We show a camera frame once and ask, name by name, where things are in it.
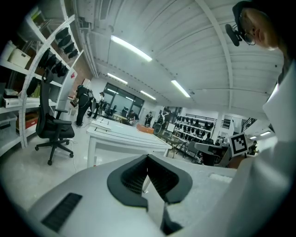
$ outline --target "chair armrest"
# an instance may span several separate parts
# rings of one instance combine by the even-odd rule
[[[71,125],[71,121],[65,121],[65,120],[60,120],[60,119],[54,119],[53,123],[56,125]]]
[[[55,109],[55,111],[62,112],[62,113],[68,113],[68,111],[67,110],[64,110],[64,109]]]

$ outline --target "glasses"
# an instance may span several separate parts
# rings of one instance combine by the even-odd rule
[[[254,38],[254,35],[251,35],[249,33],[246,33],[245,34],[245,42],[248,44],[248,45],[255,45],[255,38]]]
[[[251,22],[251,20],[248,17],[244,17],[243,15],[240,15],[240,25],[246,32],[244,37],[245,37],[245,42],[248,45],[255,45],[255,37],[254,35],[248,33],[254,30],[254,26]]]

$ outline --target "window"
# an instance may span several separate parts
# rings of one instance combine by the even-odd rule
[[[107,83],[105,89],[104,100],[110,105],[111,108],[116,107],[117,114],[121,114],[124,107],[128,108],[128,113],[133,110],[139,115],[144,101],[118,87]]]

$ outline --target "ceiling light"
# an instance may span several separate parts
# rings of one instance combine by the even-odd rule
[[[119,77],[117,77],[117,76],[115,76],[115,75],[112,75],[112,74],[110,74],[110,73],[107,73],[107,75],[110,76],[110,77],[113,77],[113,78],[116,79],[116,80],[121,81],[121,82],[124,83],[124,84],[128,84],[126,81],[120,79]]]
[[[130,97],[127,97],[127,96],[126,96],[125,98],[127,98],[128,100],[134,101],[134,100],[133,100],[133,99],[131,99]]]
[[[146,96],[148,96],[148,97],[150,97],[150,98],[153,99],[153,100],[156,100],[156,98],[154,98],[153,96],[149,95],[149,94],[146,93],[145,91],[141,91],[141,93],[144,94],[144,95],[146,95]]]
[[[179,83],[177,83],[176,80],[172,80],[172,83],[184,94],[184,96],[190,98],[190,95],[180,86]]]
[[[148,62],[152,60],[151,57],[149,57],[147,54],[145,54],[143,51],[139,50],[135,46],[131,45],[130,43],[124,41],[123,39],[120,39],[114,35],[111,35],[111,40],[117,44],[122,45],[123,47],[133,51],[137,55],[141,56],[142,58],[146,59]]]
[[[260,134],[260,136],[265,136],[265,135],[267,135],[267,134],[269,134],[269,133],[270,133],[270,132],[267,131],[267,132],[264,132],[264,133]]]
[[[110,89],[107,89],[107,90],[113,92],[114,94],[115,93],[118,94],[118,92],[116,92],[116,91],[113,91],[113,90],[110,90]]]

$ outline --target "man wearing glasses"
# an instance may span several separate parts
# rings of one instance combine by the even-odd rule
[[[295,14],[286,0],[271,2],[253,0],[238,2],[233,8],[239,36],[248,45],[259,45],[268,50],[279,49],[284,56],[284,66],[278,77],[280,84],[295,57]]]

